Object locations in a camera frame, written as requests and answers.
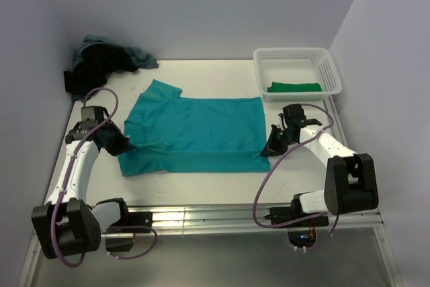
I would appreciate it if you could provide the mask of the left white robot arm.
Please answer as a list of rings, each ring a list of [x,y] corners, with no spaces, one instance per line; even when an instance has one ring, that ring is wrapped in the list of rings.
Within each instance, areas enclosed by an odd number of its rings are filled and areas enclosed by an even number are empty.
[[[101,235],[111,228],[128,230],[131,216],[123,198],[111,198],[89,206],[85,199],[91,171],[101,150],[110,155],[129,151],[132,146],[110,120],[106,108],[81,108],[81,121],[65,137],[66,157],[60,177],[44,205],[31,214],[32,224],[47,259],[83,256],[98,250]]]

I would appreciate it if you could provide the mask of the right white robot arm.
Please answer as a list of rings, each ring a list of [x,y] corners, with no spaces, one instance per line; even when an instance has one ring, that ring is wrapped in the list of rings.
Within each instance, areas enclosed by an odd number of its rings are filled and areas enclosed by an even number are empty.
[[[307,118],[304,104],[290,104],[279,113],[279,124],[271,127],[261,157],[276,157],[277,161],[265,176],[267,182],[277,166],[299,148],[308,149],[325,167],[323,190],[296,194],[287,207],[272,208],[263,224],[268,229],[305,227],[313,220],[326,220],[332,214],[340,216],[375,210],[379,204],[376,171],[373,158],[356,153],[340,143],[327,131],[334,126],[331,115],[328,125],[316,118]]]

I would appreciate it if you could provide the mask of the teal t-shirt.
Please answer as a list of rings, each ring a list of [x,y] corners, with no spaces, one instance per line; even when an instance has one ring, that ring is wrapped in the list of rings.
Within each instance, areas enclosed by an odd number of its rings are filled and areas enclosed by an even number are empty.
[[[270,165],[259,97],[188,98],[154,80],[124,121],[133,149],[118,157],[124,177],[154,172],[253,173]]]

